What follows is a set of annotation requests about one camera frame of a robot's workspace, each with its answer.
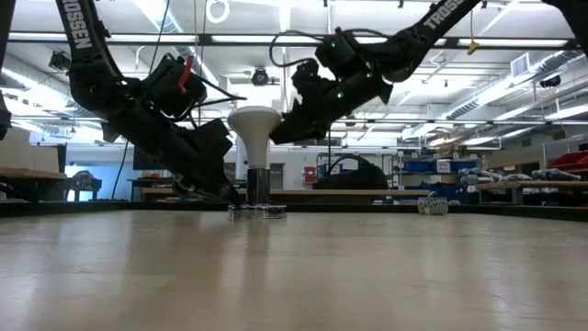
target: white knob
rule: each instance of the white knob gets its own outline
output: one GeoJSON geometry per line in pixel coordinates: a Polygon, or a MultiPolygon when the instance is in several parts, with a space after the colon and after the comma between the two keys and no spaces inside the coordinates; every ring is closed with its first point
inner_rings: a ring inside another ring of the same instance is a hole
{"type": "Polygon", "coordinates": [[[266,168],[269,133],[281,122],[279,112],[268,107],[243,107],[229,115],[229,126],[243,139],[249,168],[266,168]]]}

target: black robotic arm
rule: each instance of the black robotic arm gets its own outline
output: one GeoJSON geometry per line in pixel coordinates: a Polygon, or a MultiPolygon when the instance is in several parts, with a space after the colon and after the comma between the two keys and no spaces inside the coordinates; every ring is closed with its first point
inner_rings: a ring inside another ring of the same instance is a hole
{"type": "MultiPolygon", "coordinates": [[[[560,10],[576,40],[587,52],[588,0],[543,1],[560,10]]],[[[270,137],[274,143],[322,139],[334,121],[351,114],[374,97],[387,104],[393,83],[408,79],[435,43],[479,2],[441,0],[416,24],[394,36],[386,36],[388,39],[381,43],[360,44],[354,36],[354,32],[379,34],[377,31],[337,29],[333,36],[322,40],[315,52],[316,58],[329,68],[335,79],[318,76],[319,64],[313,59],[300,64],[292,83],[302,96],[302,102],[295,101],[293,109],[270,137]]]]}
{"type": "Polygon", "coordinates": [[[232,147],[224,123],[214,120],[193,131],[175,125],[206,99],[209,82],[170,54],[146,79],[127,78],[108,51],[109,34],[94,1],[57,0],[57,6],[72,53],[73,99],[105,120],[105,139],[122,135],[139,146],[174,173],[181,192],[239,203],[223,173],[223,156],[232,147]]]}

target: metal base plate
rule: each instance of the metal base plate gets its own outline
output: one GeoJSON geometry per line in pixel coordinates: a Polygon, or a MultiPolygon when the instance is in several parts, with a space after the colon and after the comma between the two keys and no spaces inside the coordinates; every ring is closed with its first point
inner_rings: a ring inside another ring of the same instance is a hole
{"type": "Polygon", "coordinates": [[[232,205],[229,218],[234,220],[283,220],[286,218],[286,206],[272,205],[232,205]]]}

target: cardboard box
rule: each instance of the cardboard box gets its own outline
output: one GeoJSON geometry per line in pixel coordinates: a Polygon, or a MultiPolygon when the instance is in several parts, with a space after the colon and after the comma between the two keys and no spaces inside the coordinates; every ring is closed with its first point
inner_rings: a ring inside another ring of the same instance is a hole
{"type": "Polygon", "coordinates": [[[32,147],[26,143],[0,142],[0,167],[32,170],[32,147]]]}
{"type": "Polygon", "coordinates": [[[32,155],[32,170],[59,173],[57,148],[30,146],[30,150],[32,155]]]}
{"type": "Polygon", "coordinates": [[[12,128],[8,129],[6,133],[6,137],[2,140],[2,142],[12,142],[12,143],[26,143],[28,144],[28,140],[30,139],[30,132],[20,128],[12,128]]]}

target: table surface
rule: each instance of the table surface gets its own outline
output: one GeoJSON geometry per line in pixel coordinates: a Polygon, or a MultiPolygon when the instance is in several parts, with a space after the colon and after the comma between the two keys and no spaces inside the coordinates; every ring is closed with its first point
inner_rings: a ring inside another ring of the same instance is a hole
{"type": "Polygon", "coordinates": [[[504,181],[498,183],[478,184],[479,189],[505,189],[505,188],[588,188],[588,181],[553,181],[553,180],[522,180],[504,181]]]}
{"type": "MultiPolygon", "coordinates": [[[[247,192],[244,188],[237,191],[241,194],[247,192]]],[[[271,195],[317,195],[317,196],[426,196],[431,191],[428,189],[272,189],[271,195]]],[[[143,188],[143,194],[172,194],[171,188],[143,188]]]]}
{"type": "Polygon", "coordinates": [[[584,223],[118,211],[0,221],[15,330],[588,330],[584,223]]]}

